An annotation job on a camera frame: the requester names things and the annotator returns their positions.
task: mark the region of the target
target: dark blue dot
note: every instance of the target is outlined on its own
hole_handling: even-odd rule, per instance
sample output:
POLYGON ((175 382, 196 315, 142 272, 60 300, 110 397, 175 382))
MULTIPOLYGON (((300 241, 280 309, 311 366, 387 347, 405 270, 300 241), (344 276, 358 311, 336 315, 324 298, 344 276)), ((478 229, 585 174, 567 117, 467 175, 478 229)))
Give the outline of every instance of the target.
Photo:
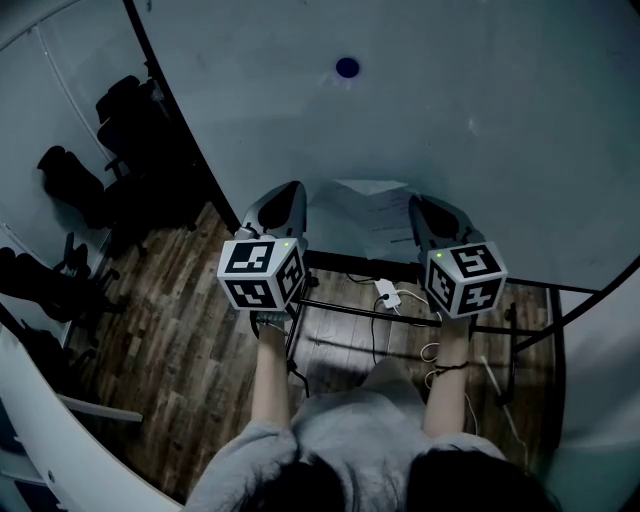
POLYGON ((343 57, 336 64, 336 71, 344 78, 353 78, 360 72, 360 64, 351 57, 343 57))

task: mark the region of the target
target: metal bar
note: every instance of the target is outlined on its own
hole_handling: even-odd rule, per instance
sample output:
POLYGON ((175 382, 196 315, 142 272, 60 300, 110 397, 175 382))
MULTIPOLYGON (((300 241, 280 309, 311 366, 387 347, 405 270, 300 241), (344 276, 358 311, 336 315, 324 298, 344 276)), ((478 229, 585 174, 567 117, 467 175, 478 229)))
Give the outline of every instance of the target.
POLYGON ((307 395, 307 398, 311 397, 311 391, 309 391, 309 381, 307 380, 307 378, 302 375, 298 370, 296 370, 295 368, 292 368, 291 373, 293 373, 296 377, 298 377, 302 383, 304 384, 304 392, 307 395))
MULTIPOLYGON (((415 318, 411 316, 389 315, 387 313, 378 313, 368 309, 350 308, 348 306, 341 306, 340 304, 330 304, 328 302, 319 302, 316 300, 300 299, 300 304, 307 307, 328 309, 329 311, 336 311, 338 313, 346 313, 349 315, 366 316, 369 318, 376 318, 379 320, 388 320, 390 322, 401 322, 404 324, 415 325, 427 325, 429 327, 441 327, 442 323, 438 320, 427 320, 426 318, 415 318)), ((484 332, 488 334, 512 334, 511 329, 505 329, 503 327, 490 327, 486 325, 476 325, 473 328, 474 332, 484 332)), ((528 329, 517 329, 518 336, 532 336, 539 331, 531 331, 528 329)))
MULTIPOLYGON (((302 287, 300 288, 300 298, 304 299, 305 293, 307 293, 307 287, 309 284, 309 279, 311 278, 311 274, 307 274, 304 278, 304 282, 302 283, 302 287)), ((298 307, 296 308, 296 316, 293 318, 293 323, 291 324, 291 329, 289 329, 289 334, 287 335, 287 341, 285 343, 284 353, 287 357, 289 357, 289 351, 291 350, 291 345, 293 345, 293 338, 296 334, 296 329, 298 328, 298 322, 300 321, 300 316, 302 315, 302 308, 304 304, 302 304, 302 300, 298 302, 298 307)))
POLYGON ((516 342, 517 335, 516 332, 518 330, 518 315, 516 310, 516 303, 512 302, 511 306, 505 315, 506 319, 511 323, 511 340, 510 340, 510 350, 509 350, 509 381, 507 383, 507 390, 498 395, 496 400, 498 406, 502 407, 503 405, 510 404, 513 402, 513 397, 515 394, 516 388, 516 342))
POLYGON ((153 52, 153 48, 151 46, 151 42, 147 37, 147 33, 144 30, 144 26, 142 24, 142 20, 140 19, 140 15, 138 14, 138 10, 133 2, 133 0, 123 0, 124 7, 127 10, 127 14, 129 15, 129 20, 131 21, 131 25, 133 27, 133 31, 136 33, 138 38, 138 42, 140 43, 140 47, 144 53, 144 56, 147 58, 149 64, 149 70, 151 72, 151 76, 155 78, 156 82, 158 82, 158 87, 162 91, 164 99, 167 104, 167 109, 169 110, 169 115, 171 120, 175 122, 180 128, 180 133, 183 135, 184 142, 189 146, 190 152, 196 157, 197 165, 200 166, 203 171, 207 171, 205 173, 205 180, 207 181, 206 185, 209 187, 209 197, 213 206, 215 206, 222 222, 224 222, 227 226, 227 229, 231 233, 235 233, 240 227, 240 221, 238 217, 236 217, 235 212, 231 208, 229 201, 225 197, 220 185, 216 181, 211 169, 209 168, 209 164, 204 158, 202 151, 200 151, 200 147, 196 143, 191 130, 189 129, 189 125, 187 124, 186 119, 182 115, 182 111, 178 106, 178 102, 173 96, 173 92, 171 92, 171 88, 169 87, 169 83, 160 68, 160 64, 158 63, 158 59, 156 58, 155 53, 153 52))
MULTIPOLYGON (((551 315, 555 322, 556 318, 562 317, 562 308, 560 307, 560 293, 558 290, 551 290, 550 293, 551 315)), ((549 447, 557 448, 560 445, 560 437, 562 436, 562 420, 564 417, 564 402, 567 392, 567 364, 564 352, 564 332, 558 329, 553 335, 553 345, 556 358, 556 374, 553 387, 551 414, 553 421, 547 422, 549 428, 553 428, 549 436, 543 436, 543 439, 549 439, 549 447)))
POLYGON ((528 281, 527 279, 517 279, 515 277, 507 277, 507 283, 522 284, 525 286, 535 286, 536 288, 548 288, 550 290, 565 290, 568 292, 578 293, 598 293, 600 290, 593 290, 591 288, 580 288, 578 286, 565 286, 562 284, 543 283, 542 281, 528 281))
POLYGON ((565 325, 570 322, 573 322, 576 318, 578 318, 583 313, 589 311, 593 306, 598 304, 602 299, 604 299, 607 295, 613 292, 618 286, 624 283, 636 270, 640 268, 640 256, 638 256, 631 265, 625 268, 618 277, 616 277, 613 281, 611 281, 607 286, 605 286, 602 291, 598 293, 594 293, 591 297, 585 300, 582 304, 580 304, 577 308, 573 309, 559 320, 554 318, 554 322, 538 331, 538 333, 531 336, 529 339, 521 341, 516 345, 516 352, 521 352, 529 348, 531 345, 535 345, 539 341, 551 336, 552 334, 557 333, 561 330, 565 325))

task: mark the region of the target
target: black wire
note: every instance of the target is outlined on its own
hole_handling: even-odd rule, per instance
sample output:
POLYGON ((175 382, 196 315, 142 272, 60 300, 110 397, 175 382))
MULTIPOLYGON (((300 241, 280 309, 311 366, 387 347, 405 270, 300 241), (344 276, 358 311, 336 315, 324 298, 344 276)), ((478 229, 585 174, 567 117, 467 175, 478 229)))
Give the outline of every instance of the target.
MULTIPOLYGON (((378 307, 378 304, 380 303, 380 301, 382 300, 382 297, 378 297, 376 299, 376 301, 373 304, 373 310, 375 311, 376 308, 378 307)), ((374 317, 371 317, 371 345, 372 345, 372 350, 371 350, 371 355, 373 356, 373 364, 378 364, 378 361, 376 361, 376 335, 373 333, 373 321, 375 320, 374 317)))
POLYGON ((371 277, 367 277, 366 279, 354 279, 349 274, 345 274, 345 275, 347 276, 347 279, 349 279, 349 281, 353 281, 356 284, 374 284, 375 283, 375 279, 371 277))

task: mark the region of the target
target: dark hair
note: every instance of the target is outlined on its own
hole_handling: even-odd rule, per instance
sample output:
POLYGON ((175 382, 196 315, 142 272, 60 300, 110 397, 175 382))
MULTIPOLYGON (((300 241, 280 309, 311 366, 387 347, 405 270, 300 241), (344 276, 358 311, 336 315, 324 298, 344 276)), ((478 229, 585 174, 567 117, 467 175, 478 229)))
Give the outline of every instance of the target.
POLYGON ((342 484, 320 457, 283 466, 273 480, 258 482, 256 491, 239 504, 241 512, 343 512, 342 484))
MULTIPOLYGON (((353 489, 354 510, 367 497, 353 489)), ((501 512, 559 510, 532 476, 504 460, 479 451, 430 450, 411 465, 406 512, 472 510, 501 512)), ((315 456, 281 468, 273 480, 258 482, 256 491, 236 508, 240 512, 344 512, 345 498, 336 472, 315 456)))
POLYGON ((430 450, 416 457, 407 486, 407 512, 431 510, 559 510, 542 485, 520 468, 477 450, 430 450))

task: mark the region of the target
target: wooden floor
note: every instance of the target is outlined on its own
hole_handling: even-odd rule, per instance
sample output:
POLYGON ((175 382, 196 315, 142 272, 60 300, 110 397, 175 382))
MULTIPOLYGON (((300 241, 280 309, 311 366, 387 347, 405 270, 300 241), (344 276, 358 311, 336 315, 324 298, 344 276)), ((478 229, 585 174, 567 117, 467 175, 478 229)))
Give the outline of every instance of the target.
MULTIPOLYGON (((140 259, 135 249, 111 266, 122 275, 108 290, 114 302, 126 303, 122 315, 106 314, 97 337, 98 357, 87 364, 81 382, 103 405, 144 414, 142 426, 110 421, 87 422, 94 435, 125 464, 179 502, 184 502, 211 460, 249 419, 256 340, 248 316, 230 306, 216 282, 217 263, 229 235, 213 208, 207 206, 198 229, 165 229, 151 233, 149 250, 140 259)), ((375 286, 356 284, 344 274, 316 272, 320 286, 310 298, 370 309, 375 286)), ((399 283, 423 296, 417 286, 399 283)), ((504 309, 515 301, 518 324, 539 329, 547 324, 545 292, 507 286, 502 305, 479 323, 504 325, 504 309)), ((425 306, 403 296, 403 314, 424 317, 425 306)), ((377 320, 378 360, 389 354, 410 368, 423 397, 424 376, 432 369, 420 350, 437 341, 438 330, 377 320)), ((85 334, 76 329, 70 346, 82 349, 85 334)), ((468 394, 480 434, 506 456, 523 465, 524 451, 505 416, 480 356, 485 355, 501 385, 506 384, 509 339, 474 334, 468 394)), ((305 310, 293 350, 311 393, 357 386, 373 366, 370 320, 315 308, 305 310)), ((518 360, 516 400, 512 414, 532 463, 544 455, 559 418, 553 417, 555 360, 551 339, 523 352, 518 360)), ((290 376, 292 406, 304 399, 302 383, 290 376)), ((467 432, 473 420, 467 414, 467 432)))

